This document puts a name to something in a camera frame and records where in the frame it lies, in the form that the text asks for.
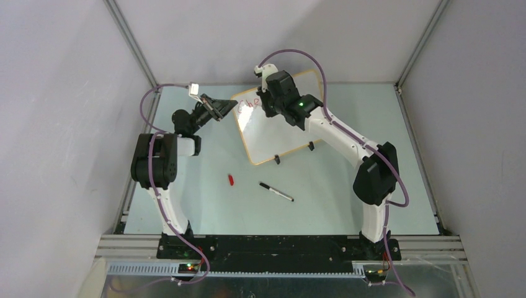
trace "light blue tabletop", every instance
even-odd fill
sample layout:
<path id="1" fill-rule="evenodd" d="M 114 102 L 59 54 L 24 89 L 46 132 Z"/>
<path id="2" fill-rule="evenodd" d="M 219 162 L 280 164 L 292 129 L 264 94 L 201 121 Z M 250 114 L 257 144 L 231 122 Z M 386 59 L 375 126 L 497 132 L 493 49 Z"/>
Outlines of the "light blue tabletop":
<path id="1" fill-rule="evenodd" d="M 254 86 L 201 86 L 200 93 L 230 99 Z M 186 89 L 164 88 L 154 125 L 173 131 L 172 113 L 194 107 Z M 397 149 L 400 175 L 411 198 L 409 207 L 391 207 L 389 228 L 394 234 L 433 235 L 438 229 L 411 146 L 398 100 L 390 84 L 330 84 L 330 110 L 347 125 L 378 143 Z M 314 151 L 304 148 L 259 166 L 250 164 L 232 114 L 211 120 L 197 135 L 199 156 L 179 158 L 173 187 L 182 195 L 182 208 L 196 234 L 230 235 L 357 235 L 362 203 L 352 191 L 356 171 L 324 142 Z M 234 177 L 230 186 L 228 175 Z M 295 198 L 279 197 L 259 182 Z M 397 186 L 393 200 L 403 201 Z M 160 234 L 155 202 L 136 187 L 125 233 Z"/>

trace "black marker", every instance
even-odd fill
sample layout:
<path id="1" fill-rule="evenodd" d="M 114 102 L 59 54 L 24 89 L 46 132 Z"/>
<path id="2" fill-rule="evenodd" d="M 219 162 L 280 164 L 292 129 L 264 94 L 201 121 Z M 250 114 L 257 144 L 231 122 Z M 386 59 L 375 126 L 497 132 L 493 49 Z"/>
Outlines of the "black marker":
<path id="1" fill-rule="evenodd" d="M 289 196 L 289 195 L 287 195 L 287 194 L 284 194 L 284 193 L 280 192 L 279 190 L 274 189 L 274 188 L 272 188 L 272 187 L 266 185 L 266 184 L 263 183 L 263 182 L 260 182 L 259 185 L 261 185 L 261 186 L 263 186 L 264 188 L 266 188 L 266 189 L 272 191 L 273 193 L 277 194 L 278 196 L 282 196 L 282 197 L 286 198 L 287 200 L 289 200 L 289 201 L 291 201 L 291 202 L 294 202 L 294 198 L 293 198 L 293 197 L 291 197 L 291 196 Z"/>

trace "marker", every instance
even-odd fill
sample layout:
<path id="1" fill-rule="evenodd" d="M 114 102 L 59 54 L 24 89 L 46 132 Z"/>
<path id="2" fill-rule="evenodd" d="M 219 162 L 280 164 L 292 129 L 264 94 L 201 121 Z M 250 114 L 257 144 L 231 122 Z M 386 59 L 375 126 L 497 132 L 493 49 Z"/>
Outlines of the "marker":
<path id="1" fill-rule="evenodd" d="M 284 193 L 280 192 L 279 190 L 274 189 L 274 188 L 272 188 L 272 187 L 266 185 L 266 184 L 263 183 L 263 182 L 260 182 L 259 185 L 261 185 L 261 186 L 263 186 L 264 188 L 266 188 L 266 189 L 272 191 L 273 193 L 277 194 L 278 196 L 282 196 L 282 197 L 286 198 L 287 200 L 289 200 L 289 201 L 291 201 L 291 202 L 294 202 L 294 198 L 293 198 L 293 197 L 291 197 L 291 196 L 289 196 L 289 195 L 287 195 L 287 194 L 284 194 Z"/>

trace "white wall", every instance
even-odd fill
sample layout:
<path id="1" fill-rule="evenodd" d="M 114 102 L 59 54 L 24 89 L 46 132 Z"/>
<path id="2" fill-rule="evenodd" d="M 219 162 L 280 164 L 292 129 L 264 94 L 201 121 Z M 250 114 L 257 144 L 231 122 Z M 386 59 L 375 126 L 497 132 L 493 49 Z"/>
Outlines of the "white wall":
<path id="1" fill-rule="evenodd" d="M 403 86 L 483 297 L 524 297 L 526 2 L 453 1 Z"/>
<path id="2" fill-rule="evenodd" d="M 160 83 L 256 81 L 283 48 L 319 60 L 330 81 L 395 82 L 439 0 L 118 1 Z M 291 73 L 298 54 L 272 60 Z"/>
<path id="3" fill-rule="evenodd" d="M 74 297 L 148 83 L 103 1 L 2 1 L 0 27 L 0 296 Z"/>

